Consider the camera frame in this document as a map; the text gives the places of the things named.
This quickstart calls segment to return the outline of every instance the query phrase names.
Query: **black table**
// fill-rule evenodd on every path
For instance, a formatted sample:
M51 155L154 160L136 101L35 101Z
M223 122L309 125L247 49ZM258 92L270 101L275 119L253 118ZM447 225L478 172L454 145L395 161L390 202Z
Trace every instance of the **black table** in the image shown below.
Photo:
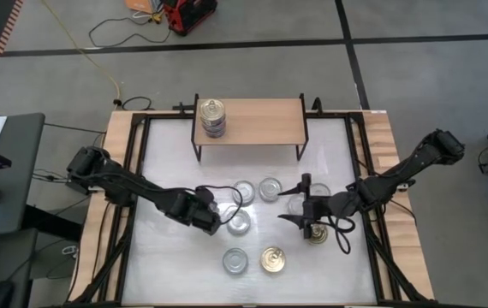
M40 113L13 115L0 134L0 155L12 161L12 167L0 169L0 234L36 228L78 242L79 223L27 205L44 123L45 115Z
M18 266L28 260L37 241L37 230L28 229L0 235L0 281L5 281ZM26 262L10 279L14 283L14 293L10 307L27 307L29 300L29 273L31 262Z

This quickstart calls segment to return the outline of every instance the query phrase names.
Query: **small wooden shelf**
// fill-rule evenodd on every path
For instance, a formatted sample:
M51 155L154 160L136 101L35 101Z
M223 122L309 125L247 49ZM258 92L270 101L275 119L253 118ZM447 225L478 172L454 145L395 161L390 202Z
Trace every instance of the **small wooden shelf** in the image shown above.
M192 141L199 160L203 145L296 145L298 159L301 158L308 141L302 95L299 98L220 98L227 125L220 138L205 134L196 110L208 99L195 98Z

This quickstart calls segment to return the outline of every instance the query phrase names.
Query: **concrete floor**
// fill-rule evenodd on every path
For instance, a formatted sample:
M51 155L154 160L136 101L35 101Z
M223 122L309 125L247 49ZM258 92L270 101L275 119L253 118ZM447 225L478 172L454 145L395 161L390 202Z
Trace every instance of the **concrete floor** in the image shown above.
M355 38L488 33L488 1L344 0ZM85 47L87 32L105 18L130 16L121 0L52 1L69 31ZM132 33L128 23L98 31L102 44ZM139 29L162 38L164 27ZM166 44L282 39L339 39L333 0L223 0L218 12L186 38ZM143 45L131 40L127 45ZM68 49L71 44L39 0L24 2L7 50ZM456 166L417 176L410 196L435 296L444 303L488 306L488 175L476 156L487 146L488 40L355 46L372 109L388 110L398 150L405 157L434 128L449 129L467 144ZM169 109L193 94L286 98L304 92L326 108L359 108L344 46L273 47L117 53L93 56L121 83L122 97L143 95ZM104 130L114 88L82 56L0 58L0 114L44 112L48 122ZM93 133L46 127L37 168L63 171ZM33 183L29 203L60 209L80 195L63 186ZM69 213L82 220L84 206ZM48 237L41 238L44 243ZM41 276L62 257L40 258ZM70 274L71 263L55 275ZM30 306L59 303L68 279L35 280Z

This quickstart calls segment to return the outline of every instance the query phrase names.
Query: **wooden table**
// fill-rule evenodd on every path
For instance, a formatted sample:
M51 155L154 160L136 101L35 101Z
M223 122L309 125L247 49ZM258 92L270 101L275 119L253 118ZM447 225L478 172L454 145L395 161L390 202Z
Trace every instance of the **wooden table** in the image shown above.
M176 114L179 111L147 112L151 114ZM124 161L132 114L132 111L114 111L111 114L107 134L105 135L104 148L111 154L111 158L119 163ZM384 172L399 162L395 141L390 128L389 117L385 111L363 111L363 115L375 170L378 172ZM138 128L135 139L136 141L134 144L133 158L136 158L138 155L141 134L142 129ZM357 150L359 152L359 157L363 159L362 144L360 143L358 134L355 135L355 141ZM137 159L132 159L130 169L133 171L136 168L136 161ZM394 200L407 206L411 210L408 195L406 193L398 192L395 195ZM84 226L84 231L80 241L80 264L78 273L76 273L77 276L74 282L74 289L69 297L70 299L75 299L78 297L82 291L84 291L84 288L88 285L88 283L90 283L93 275L95 275L95 273L93 273L94 263L96 263L95 270L97 272L104 262L104 256L105 252L107 251L107 242L110 235L113 213L115 209L115 207L112 205L107 208L106 207L107 202L104 200L102 193L96 193L92 196L90 206L88 208L88 215ZM104 214L106 215L104 226L100 228ZM121 230L123 230L127 214L127 212L122 214ZM400 210L390 204L387 205L387 211L384 218L390 237L393 258L402 272L415 285L418 291L427 298L432 299L433 294L431 283L426 270L425 260L413 218L405 211ZM378 263L381 271L385 298L391 299L392 295L387 269L384 266L383 261L379 258ZM110 273L109 287L106 297L107 299L115 298L116 279L118 277L119 266L120 264L117 262Z

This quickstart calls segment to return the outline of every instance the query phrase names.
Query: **red battery pack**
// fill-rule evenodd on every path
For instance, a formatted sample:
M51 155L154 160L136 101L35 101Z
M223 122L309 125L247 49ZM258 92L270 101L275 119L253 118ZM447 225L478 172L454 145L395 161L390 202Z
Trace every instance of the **red battery pack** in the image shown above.
M163 4L170 29L185 36L215 12L217 0L163 0Z

